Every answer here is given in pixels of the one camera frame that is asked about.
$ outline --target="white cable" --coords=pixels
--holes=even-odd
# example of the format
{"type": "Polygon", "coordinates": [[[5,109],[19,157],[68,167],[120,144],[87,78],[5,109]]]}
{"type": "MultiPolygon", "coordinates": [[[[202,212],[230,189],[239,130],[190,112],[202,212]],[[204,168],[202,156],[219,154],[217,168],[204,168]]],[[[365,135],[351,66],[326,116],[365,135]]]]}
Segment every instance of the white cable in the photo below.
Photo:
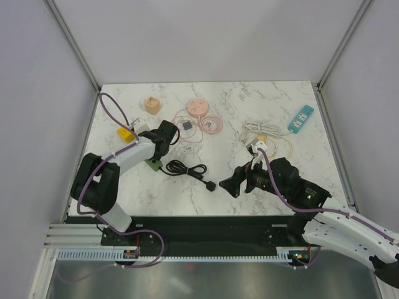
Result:
{"type": "Polygon", "coordinates": [[[287,136],[292,133],[292,131],[289,131],[282,134],[279,126],[270,125],[264,121],[244,121],[242,129],[246,133],[267,134],[275,137],[287,136]]]}

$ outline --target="black power cord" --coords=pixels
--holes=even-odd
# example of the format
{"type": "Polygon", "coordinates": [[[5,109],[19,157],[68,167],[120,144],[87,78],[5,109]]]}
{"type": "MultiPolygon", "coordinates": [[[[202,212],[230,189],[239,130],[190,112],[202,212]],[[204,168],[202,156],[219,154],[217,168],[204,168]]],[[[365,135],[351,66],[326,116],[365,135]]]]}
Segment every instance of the black power cord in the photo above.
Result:
{"type": "Polygon", "coordinates": [[[209,191],[212,192],[216,189],[216,184],[214,182],[206,182],[203,180],[203,174],[208,170],[208,168],[204,164],[199,164],[194,167],[188,168],[183,164],[183,162],[179,160],[172,160],[168,164],[166,164],[166,170],[169,172],[167,173],[165,170],[162,169],[162,167],[160,167],[160,171],[169,176],[181,176],[183,174],[187,174],[188,176],[192,176],[193,178],[204,183],[209,191]]]}

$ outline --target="pink round power strip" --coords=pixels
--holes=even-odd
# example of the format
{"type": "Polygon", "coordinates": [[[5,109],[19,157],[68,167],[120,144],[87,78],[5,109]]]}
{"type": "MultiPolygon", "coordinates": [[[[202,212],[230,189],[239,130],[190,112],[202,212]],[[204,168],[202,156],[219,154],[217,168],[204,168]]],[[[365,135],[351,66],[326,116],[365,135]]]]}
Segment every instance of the pink round power strip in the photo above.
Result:
{"type": "Polygon", "coordinates": [[[192,118],[204,117],[208,114],[209,104],[204,98],[194,98],[187,104],[187,112],[192,118]]]}

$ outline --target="yellow plug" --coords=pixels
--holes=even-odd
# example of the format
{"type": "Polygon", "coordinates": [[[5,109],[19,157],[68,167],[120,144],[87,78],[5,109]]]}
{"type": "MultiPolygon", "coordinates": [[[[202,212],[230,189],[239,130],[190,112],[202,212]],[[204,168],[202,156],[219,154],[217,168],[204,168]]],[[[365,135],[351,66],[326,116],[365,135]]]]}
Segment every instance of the yellow plug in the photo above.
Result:
{"type": "Polygon", "coordinates": [[[126,143],[130,143],[135,139],[135,135],[131,134],[125,128],[119,128],[117,133],[126,143]]]}

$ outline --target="white cable tray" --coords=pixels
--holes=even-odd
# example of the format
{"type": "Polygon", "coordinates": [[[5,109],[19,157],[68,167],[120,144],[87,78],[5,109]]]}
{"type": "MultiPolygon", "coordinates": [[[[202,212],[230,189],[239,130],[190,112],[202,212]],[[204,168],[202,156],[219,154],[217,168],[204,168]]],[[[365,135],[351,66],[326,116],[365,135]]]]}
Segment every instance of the white cable tray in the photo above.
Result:
{"type": "MultiPolygon", "coordinates": [[[[135,261],[123,257],[123,249],[60,249],[58,260],[80,260],[80,261],[135,261]]],[[[288,258],[288,250],[278,250],[277,255],[270,256],[246,256],[246,257],[162,257],[164,262],[291,262],[288,258]]],[[[140,257],[138,261],[151,261],[156,257],[140,257]]]]}

